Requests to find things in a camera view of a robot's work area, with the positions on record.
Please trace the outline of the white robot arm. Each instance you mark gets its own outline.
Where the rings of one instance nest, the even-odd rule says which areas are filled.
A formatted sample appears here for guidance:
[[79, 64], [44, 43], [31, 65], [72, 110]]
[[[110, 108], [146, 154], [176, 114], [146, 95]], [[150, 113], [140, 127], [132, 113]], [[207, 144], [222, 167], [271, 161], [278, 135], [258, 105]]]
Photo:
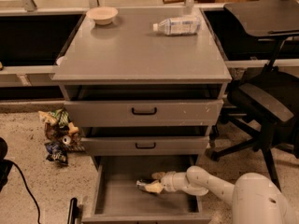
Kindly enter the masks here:
[[234, 184], [199, 166], [186, 172], [160, 172], [151, 183], [139, 184], [146, 192], [184, 191], [203, 196], [211, 191], [232, 207], [233, 224], [298, 224], [295, 211], [278, 187], [264, 175], [246, 173]]

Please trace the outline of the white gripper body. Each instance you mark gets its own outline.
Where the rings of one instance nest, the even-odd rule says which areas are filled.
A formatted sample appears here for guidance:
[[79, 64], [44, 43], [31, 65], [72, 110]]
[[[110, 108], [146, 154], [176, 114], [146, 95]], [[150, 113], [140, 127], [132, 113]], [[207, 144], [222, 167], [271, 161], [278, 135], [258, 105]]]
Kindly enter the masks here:
[[167, 192], [175, 192], [175, 186], [173, 182], [175, 172], [167, 172], [164, 176], [160, 179], [161, 184], [164, 187], [164, 190]]

